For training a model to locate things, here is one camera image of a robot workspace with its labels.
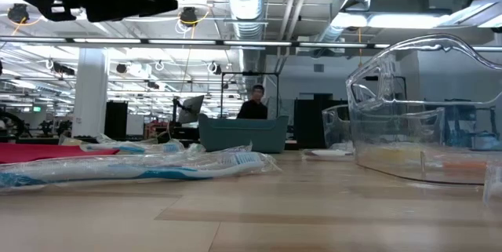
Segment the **desk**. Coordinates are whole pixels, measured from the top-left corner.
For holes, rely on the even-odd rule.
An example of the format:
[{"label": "desk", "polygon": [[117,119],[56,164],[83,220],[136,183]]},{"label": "desk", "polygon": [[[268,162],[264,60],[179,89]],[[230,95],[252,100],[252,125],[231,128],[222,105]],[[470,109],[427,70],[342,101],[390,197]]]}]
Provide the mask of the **desk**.
[{"label": "desk", "polygon": [[275,157],[283,173],[0,196],[2,251],[502,251],[482,187]]}]

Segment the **plastic bag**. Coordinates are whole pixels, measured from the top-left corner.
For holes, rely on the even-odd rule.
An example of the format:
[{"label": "plastic bag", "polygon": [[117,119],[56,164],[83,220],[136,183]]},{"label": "plastic bag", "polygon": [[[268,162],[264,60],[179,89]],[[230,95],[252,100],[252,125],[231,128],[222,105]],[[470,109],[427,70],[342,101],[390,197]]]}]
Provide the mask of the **plastic bag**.
[{"label": "plastic bag", "polygon": [[176,153],[185,150],[183,144],[176,139],[171,139],[164,144],[153,144],[153,140],[130,142],[130,141],[114,141],[104,134],[96,137],[99,144],[86,144],[81,146],[85,152],[104,150],[104,149],[119,149],[119,154],[155,154],[155,153]]},{"label": "plastic bag", "polygon": [[257,152],[111,155],[0,165],[0,191],[72,181],[203,180],[280,170]]},{"label": "plastic bag", "polygon": [[488,162],[483,202],[491,208],[502,209],[502,162]]},{"label": "plastic bag", "polygon": [[61,134],[60,141],[58,143],[58,145],[63,145],[63,146],[79,146],[79,145],[84,145],[84,144],[88,144],[88,142],[81,141],[79,139],[74,139],[71,137],[67,137],[64,134]]}]

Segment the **spotlight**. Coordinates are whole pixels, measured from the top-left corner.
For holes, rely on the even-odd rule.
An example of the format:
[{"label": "spotlight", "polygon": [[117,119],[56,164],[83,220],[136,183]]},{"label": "spotlight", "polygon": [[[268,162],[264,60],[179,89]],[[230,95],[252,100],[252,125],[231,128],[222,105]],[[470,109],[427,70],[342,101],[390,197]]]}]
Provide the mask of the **spotlight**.
[{"label": "spotlight", "polygon": [[14,7],[9,9],[7,17],[16,24],[23,24],[30,19],[30,14],[27,11],[26,4],[14,4]]},{"label": "spotlight", "polygon": [[148,82],[147,86],[148,86],[148,88],[152,88],[152,89],[159,89],[160,88],[160,86],[158,86],[158,84],[156,84],[155,82]]},{"label": "spotlight", "polygon": [[214,72],[215,75],[221,75],[221,67],[220,65],[216,66],[216,71]]},{"label": "spotlight", "polygon": [[65,74],[65,75],[75,75],[75,70],[73,68],[69,68],[66,66],[63,66],[62,64],[58,62],[53,62],[53,71],[59,74]]},{"label": "spotlight", "polygon": [[117,72],[118,73],[126,73],[127,66],[125,64],[117,64]]},{"label": "spotlight", "polygon": [[197,15],[195,14],[194,7],[184,7],[180,15],[181,23],[186,27],[193,27],[197,25]]}]

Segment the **ceiling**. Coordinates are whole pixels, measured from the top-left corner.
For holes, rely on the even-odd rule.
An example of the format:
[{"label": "ceiling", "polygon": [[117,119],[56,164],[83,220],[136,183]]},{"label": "ceiling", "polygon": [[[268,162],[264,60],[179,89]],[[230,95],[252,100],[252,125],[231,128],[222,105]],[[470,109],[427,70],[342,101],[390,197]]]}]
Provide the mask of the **ceiling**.
[{"label": "ceiling", "polygon": [[[52,22],[41,17],[38,10],[29,5],[30,13],[28,23],[36,24],[17,27],[11,22],[6,14],[15,3],[23,3],[23,0],[0,0],[0,34],[17,36],[51,36],[51,37],[103,37],[103,38],[210,38],[232,39],[235,38],[233,25],[231,24],[231,11],[228,0],[178,0],[180,9],[163,13],[157,16],[137,18],[131,17],[122,21],[90,23],[85,18],[85,12],[78,13],[78,19],[70,22]],[[287,0],[265,0],[266,16],[264,23],[266,29],[263,40],[277,40],[283,17],[286,14]],[[304,0],[300,11],[300,20],[294,27],[293,39],[319,34],[331,21],[330,4],[332,0]],[[183,7],[195,7],[199,18],[204,18],[192,29],[178,25],[178,14]],[[425,35],[435,32],[447,32],[458,35],[466,42],[482,45],[493,40],[493,33],[489,28],[462,27],[455,29],[399,29],[399,28],[375,28],[362,27],[359,31],[346,30],[341,35],[345,42],[378,42],[396,43],[414,36]],[[31,78],[55,78],[61,75],[53,73],[47,67],[52,62],[57,62],[74,69],[78,73],[78,47],[51,47],[34,46],[27,43],[5,43],[0,49],[4,74],[9,76],[21,76]],[[274,51],[267,51],[266,69],[273,71],[277,62]],[[141,79],[139,76],[129,73],[118,73],[116,68],[119,64],[151,66],[151,73],[146,75],[150,80],[172,80],[161,86],[161,90],[184,93],[182,97],[190,97],[195,93],[212,92],[214,99],[206,100],[204,112],[217,115],[220,112],[220,104],[216,99],[220,90],[219,75],[214,75],[208,68],[211,63],[219,64],[224,71],[241,71],[239,67],[239,52],[237,49],[188,49],[178,48],[107,48],[110,59],[110,83],[108,97],[111,100],[127,100],[131,112],[150,113],[157,116],[169,117],[172,105],[169,98],[152,98],[142,96],[139,98],[134,93],[114,93],[116,91],[145,91],[149,90],[144,82],[120,82],[121,79]],[[306,56],[296,56],[292,53],[284,65],[281,76],[294,78],[333,77],[334,75],[348,75],[355,70],[360,62],[365,62],[369,56],[365,51],[362,58],[350,57],[327,57],[312,60]],[[323,73],[315,73],[312,64],[324,64]],[[29,84],[15,84],[14,82],[0,82],[3,88],[0,97],[0,105],[24,104],[28,102],[52,105],[50,111],[60,115],[71,112],[73,94],[75,94],[75,81],[72,77],[66,77],[63,81],[30,81]],[[235,116],[243,99],[245,99],[239,78],[233,78],[229,89],[225,93],[234,94],[233,98],[225,98],[224,112],[229,116]],[[45,87],[34,90],[33,86]],[[50,88],[68,92],[63,94],[50,92]],[[45,99],[21,95],[9,95],[8,93],[43,93]]]}]

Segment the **dark jacket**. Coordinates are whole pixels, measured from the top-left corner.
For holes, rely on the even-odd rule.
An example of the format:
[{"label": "dark jacket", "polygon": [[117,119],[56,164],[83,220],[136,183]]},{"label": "dark jacket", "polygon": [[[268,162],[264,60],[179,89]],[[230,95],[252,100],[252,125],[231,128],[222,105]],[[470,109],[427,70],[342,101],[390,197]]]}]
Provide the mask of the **dark jacket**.
[{"label": "dark jacket", "polygon": [[254,100],[244,102],[237,119],[267,119],[268,109],[261,103]]}]

